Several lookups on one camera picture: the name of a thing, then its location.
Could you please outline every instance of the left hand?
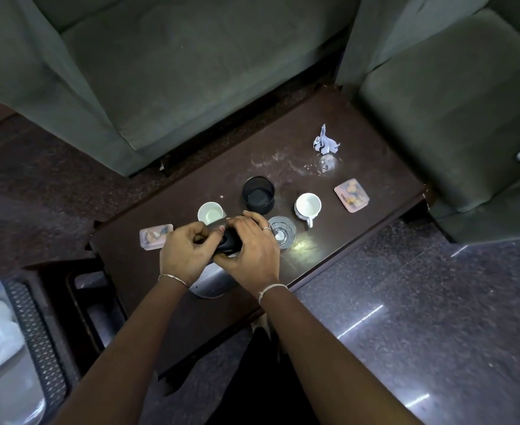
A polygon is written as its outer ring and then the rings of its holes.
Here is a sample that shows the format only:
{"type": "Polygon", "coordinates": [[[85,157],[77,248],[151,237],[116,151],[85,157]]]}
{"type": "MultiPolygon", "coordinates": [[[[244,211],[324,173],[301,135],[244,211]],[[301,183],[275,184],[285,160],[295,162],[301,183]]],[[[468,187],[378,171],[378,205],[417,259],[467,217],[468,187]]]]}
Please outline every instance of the left hand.
{"type": "Polygon", "coordinates": [[[192,222],[168,233],[160,251],[160,273],[171,274],[191,286],[199,278],[222,240],[225,227],[214,231],[203,222],[192,222]],[[203,244],[194,241],[205,237],[203,244]]]}

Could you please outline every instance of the hand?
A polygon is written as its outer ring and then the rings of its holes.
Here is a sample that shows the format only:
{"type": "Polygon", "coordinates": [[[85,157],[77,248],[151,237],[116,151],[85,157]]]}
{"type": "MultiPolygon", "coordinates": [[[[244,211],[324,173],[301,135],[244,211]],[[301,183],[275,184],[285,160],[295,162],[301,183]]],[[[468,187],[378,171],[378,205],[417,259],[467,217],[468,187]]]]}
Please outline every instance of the hand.
{"type": "Polygon", "coordinates": [[[266,219],[254,212],[244,212],[228,220],[228,226],[236,229],[242,240],[242,250],[237,257],[228,258],[224,253],[214,256],[214,262],[230,274],[244,289],[258,296],[265,287],[278,283],[280,278],[280,248],[269,229],[266,219]]]}
{"type": "Polygon", "coordinates": [[[224,229],[221,225],[210,231],[203,222],[193,222],[168,233],[160,251],[160,273],[171,274],[191,286],[213,256],[224,229]],[[207,238],[203,244],[194,243],[203,237],[207,238]]]}

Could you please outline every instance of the black cup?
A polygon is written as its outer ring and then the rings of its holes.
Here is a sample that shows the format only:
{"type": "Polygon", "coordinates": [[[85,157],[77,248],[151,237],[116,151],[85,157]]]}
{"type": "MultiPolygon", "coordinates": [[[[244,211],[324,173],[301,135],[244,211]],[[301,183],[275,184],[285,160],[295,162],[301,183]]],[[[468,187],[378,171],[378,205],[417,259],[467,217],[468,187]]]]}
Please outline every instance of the black cup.
{"type": "Polygon", "coordinates": [[[261,215],[273,209],[275,188],[269,179],[263,176],[249,178],[242,187],[242,197],[251,212],[261,215]]]}

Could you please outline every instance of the black pants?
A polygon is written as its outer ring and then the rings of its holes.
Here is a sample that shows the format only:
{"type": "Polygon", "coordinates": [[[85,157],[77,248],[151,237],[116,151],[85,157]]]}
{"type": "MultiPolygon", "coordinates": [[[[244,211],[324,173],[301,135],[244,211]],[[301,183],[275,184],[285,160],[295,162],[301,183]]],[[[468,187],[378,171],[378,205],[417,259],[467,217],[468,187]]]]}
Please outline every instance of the black pants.
{"type": "Polygon", "coordinates": [[[258,328],[207,424],[319,424],[287,355],[258,328]]]}

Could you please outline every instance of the grey sofa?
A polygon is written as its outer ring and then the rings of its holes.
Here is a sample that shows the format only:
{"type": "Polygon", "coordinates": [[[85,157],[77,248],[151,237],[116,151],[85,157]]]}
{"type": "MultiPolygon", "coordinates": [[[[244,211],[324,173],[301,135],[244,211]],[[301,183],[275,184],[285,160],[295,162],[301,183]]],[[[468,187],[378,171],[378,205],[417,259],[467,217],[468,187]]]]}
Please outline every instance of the grey sofa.
{"type": "Polygon", "coordinates": [[[358,1],[0,0],[0,102],[127,176],[343,48],[358,1]]]}
{"type": "Polygon", "coordinates": [[[337,82],[435,186],[457,242],[520,238],[520,0],[361,0],[337,82]]]}

